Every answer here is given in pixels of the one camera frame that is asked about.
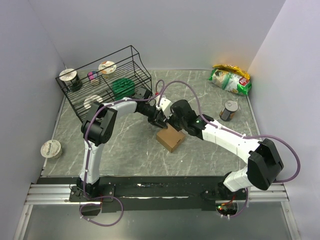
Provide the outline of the brown cardboard express box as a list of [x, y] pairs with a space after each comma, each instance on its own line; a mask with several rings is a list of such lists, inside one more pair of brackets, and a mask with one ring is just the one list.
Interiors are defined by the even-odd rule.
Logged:
[[182, 131], [177, 131], [170, 124], [167, 128], [161, 129], [156, 134], [156, 140], [165, 147], [170, 153], [173, 153], [185, 140], [186, 135]]

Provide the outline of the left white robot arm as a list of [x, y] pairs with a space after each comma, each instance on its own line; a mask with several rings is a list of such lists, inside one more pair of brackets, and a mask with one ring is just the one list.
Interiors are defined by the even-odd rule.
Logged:
[[105, 144], [110, 140], [116, 120], [122, 116], [140, 113], [150, 124], [166, 128], [170, 108], [163, 105], [159, 95], [152, 95], [146, 88], [140, 88], [133, 96], [123, 97], [109, 103], [95, 101], [82, 122], [84, 139], [84, 160], [76, 186], [87, 201], [94, 201], [99, 195], [100, 163]]

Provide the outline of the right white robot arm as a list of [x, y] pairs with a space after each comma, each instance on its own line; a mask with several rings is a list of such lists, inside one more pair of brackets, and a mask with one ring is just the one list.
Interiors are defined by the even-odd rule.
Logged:
[[266, 191], [284, 168], [275, 143], [268, 138], [248, 139], [207, 115], [201, 117], [185, 99], [168, 106], [161, 102], [160, 107], [176, 130], [185, 130], [191, 136], [214, 143], [245, 162], [244, 168], [224, 176], [218, 187], [223, 199], [228, 200], [236, 191], [248, 187]]

